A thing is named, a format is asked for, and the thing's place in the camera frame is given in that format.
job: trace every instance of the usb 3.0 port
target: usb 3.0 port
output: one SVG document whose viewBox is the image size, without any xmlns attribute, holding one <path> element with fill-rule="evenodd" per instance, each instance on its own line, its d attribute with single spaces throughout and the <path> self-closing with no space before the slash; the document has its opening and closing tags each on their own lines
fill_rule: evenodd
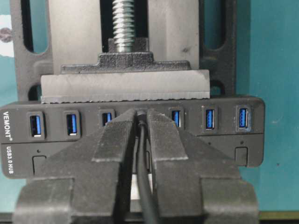
<svg viewBox="0 0 299 224">
<path fill-rule="evenodd" d="M 30 116 L 31 136 L 40 138 L 42 136 L 41 117 L 38 115 Z"/>
<path fill-rule="evenodd" d="M 172 120 L 176 123 L 177 127 L 181 127 L 181 112 L 180 111 L 172 111 L 171 113 Z"/>
<path fill-rule="evenodd" d="M 77 135 L 78 127 L 77 127 L 77 117 L 75 114 L 66 115 L 66 124 L 67 124 L 67 134 L 69 136 Z"/>
<path fill-rule="evenodd" d="M 206 129 L 214 129 L 214 110 L 206 110 Z"/>
<path fill-rule="evenodd" d="M 103 126 L 112 120 L 112 113 L 103 113 L 102 114 Z"/>
<path fill-rule="evenodd" d="M 248 127 L 248 109 L 241 108 L 239 113 L 239 128 Z"/>
</svg>

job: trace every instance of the metal block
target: metal block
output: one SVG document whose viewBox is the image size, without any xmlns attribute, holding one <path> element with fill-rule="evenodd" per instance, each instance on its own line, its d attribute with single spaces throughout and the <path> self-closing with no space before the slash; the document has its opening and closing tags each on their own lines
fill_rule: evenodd
<svg viewBox="0 0 299 224">
<path fill-rule="evenodd" d="M 96 63 L 102 53 L 99 0 L 49 1 L 54 73 L 63 64 Z"/>
<path fill-rule="evenodd" d="M 155 60 L 187 60 L 199 69 L 199 1 L 149 0 L 148 9 Z"/>
<path fill-rule="evenodd" d="M 42 102 L 210 98 L 207 70 L 65 74 L 42 77 Z"/>
</svg>

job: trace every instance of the black cable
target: black cable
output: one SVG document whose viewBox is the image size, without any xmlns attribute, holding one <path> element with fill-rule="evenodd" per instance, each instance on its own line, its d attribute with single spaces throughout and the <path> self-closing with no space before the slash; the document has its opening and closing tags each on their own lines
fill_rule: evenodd
<svg viewBox="0 0 299 224">
<path fill-rule="evenodd" d="M 143 219 L 146 224 L 161 224 L 162 221 L 159 216 L 157 205 L 154 201 L 150 190 L 150 182 L 148 178 L 148 171 L 146 169 L 145 157 L 145 134 L 146 124 L 143 121 L 139 122 L 140 138 L 137 156 L 137 183 L 143 213 Z"/>
</svg>

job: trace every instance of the teal background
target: teal background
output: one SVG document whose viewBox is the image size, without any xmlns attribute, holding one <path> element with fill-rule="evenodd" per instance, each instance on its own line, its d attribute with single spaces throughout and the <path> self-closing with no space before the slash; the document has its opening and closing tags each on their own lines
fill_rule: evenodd
<svg viewBox="0 0 299 224">
<path fill-rule="evenodd" d="M 44 3 L 32 1 L 35 52 L 47 47 Z M 208 0 L 214 7 L 219 0 Z M 206 44 L 218 46 L 218 8 L 206 15 Z M 266 102 L 265 158 L 258 168 L 240 168 L 255 187 L 260 210 L 299 210 L 299 0 L 238 0 L 237 93 Z M 9 14 L 9 0 L 0 1 Z M 14 59 L 0 56 L 0 105 L 17 100 Z M 0 211 L 12 211 L 24 180 L 0 174 Z"/>
</svg>

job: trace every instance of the metal screw thread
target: metal screw thread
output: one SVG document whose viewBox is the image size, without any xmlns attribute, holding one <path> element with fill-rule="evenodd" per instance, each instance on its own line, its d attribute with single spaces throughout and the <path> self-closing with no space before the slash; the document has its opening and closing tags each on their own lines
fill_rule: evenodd
<svg viewBox="0 0 299 224">
<path fill-rule="evenodd" d="M 132 52 L 135 41 L 134 0 L 113 1 L 113 30 L 117 52 Z"/>
</svg>

